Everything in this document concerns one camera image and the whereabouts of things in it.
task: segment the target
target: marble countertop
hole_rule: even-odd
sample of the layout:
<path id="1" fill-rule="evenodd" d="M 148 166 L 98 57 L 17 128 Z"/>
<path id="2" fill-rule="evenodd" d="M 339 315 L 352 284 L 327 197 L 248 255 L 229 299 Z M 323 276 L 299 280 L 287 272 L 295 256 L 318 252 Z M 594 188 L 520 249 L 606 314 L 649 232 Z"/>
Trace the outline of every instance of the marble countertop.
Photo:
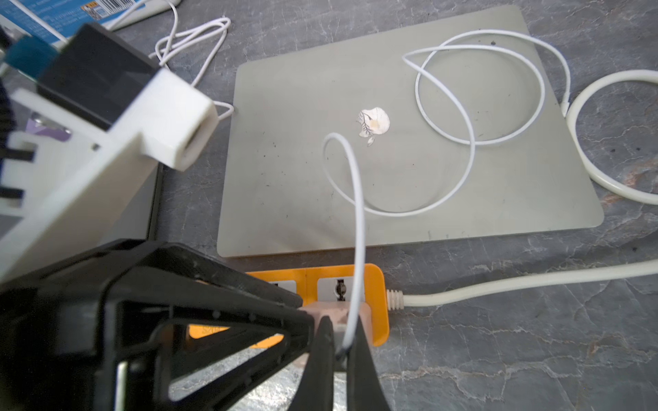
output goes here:
<path id="1" fill-rule="evenodd" d="M 226 42 L 199 88 L 230 102 L 237 67 L 334 41 L 478 11 L 520 7 L 533 36 L 567 58 L 577 95 L 594 80 L 633 68 L 658 68 L 658 3 L 653 0 L 184 0 L 181 27 L 225 14 Z M 120 31 L 142 51 L 168 34 L 166 12 Z M 186 80 L 211 43 L 170 63 Z M 556 59 L 540 55 L 557 95 Z M 594 164 L 651 191 L 657 183 L 658 87 L 620 84 L 584 107 L 578 127 Z M 184 173 L 167 170 L 157 237 L 217 258 L 229 122 Z M 431 293 L 491 279 L 658 258 L 658 207 L 596 186 L 605 221 L 586 230 L 435 241 L 371 248 L 367 261 L 388 288 Z M 349 264 L 351 251 L 231 259 L 239 270 Z M 658 276 L 544 287 L 390 315 L 388 342 L 375 365 L 394 410 L 655 410 L 658 408 Z M 217 372 L 218 368 L 207 372 Z M 286 368 L 236 405 L 285 410 L 301 372 Z M 192 389 L 204 376 L 179 384 Z M 344 386 L 336 408 L 344 409 Z"/>

